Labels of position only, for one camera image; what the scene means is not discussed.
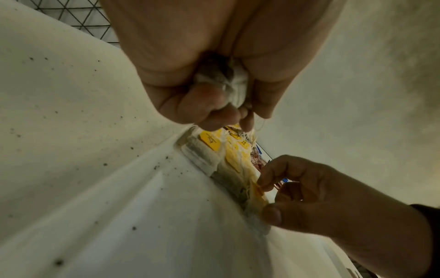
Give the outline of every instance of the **fingernail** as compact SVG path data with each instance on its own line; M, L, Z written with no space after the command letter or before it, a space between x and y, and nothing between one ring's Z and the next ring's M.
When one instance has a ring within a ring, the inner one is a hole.
M283 221L280 210L271 205L268 205L263 209L261 217L265 222L274 226L281 225Z

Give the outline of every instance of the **skin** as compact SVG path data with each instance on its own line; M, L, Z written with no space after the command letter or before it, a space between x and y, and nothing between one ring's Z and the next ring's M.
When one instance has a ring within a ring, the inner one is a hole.
M345 0L101 0L121 48L157 111L181 124L217 130L254 113L270 118L292 80L317 54ZM208 53L240 58L252 110L220 109L223 93L189 88Z
M261 171L270 191L288 178L262 218L269 224L330 237L349 256L387 278L419 278L429 269L433 235L416 209L309 160L281 156Z

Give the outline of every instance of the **wall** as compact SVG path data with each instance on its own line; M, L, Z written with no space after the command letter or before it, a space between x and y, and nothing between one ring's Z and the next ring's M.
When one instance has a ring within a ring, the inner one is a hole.
M258 133L408 203L440 203L440 2L351 0Z

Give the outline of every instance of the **sleeve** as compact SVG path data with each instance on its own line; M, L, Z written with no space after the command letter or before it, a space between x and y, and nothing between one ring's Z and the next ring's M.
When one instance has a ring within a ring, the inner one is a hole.
M411 205L413 208L421 212L428 220L433 237L433 254L431 267L422 278L439 278L440 277L440 209L426 207L422 205Z

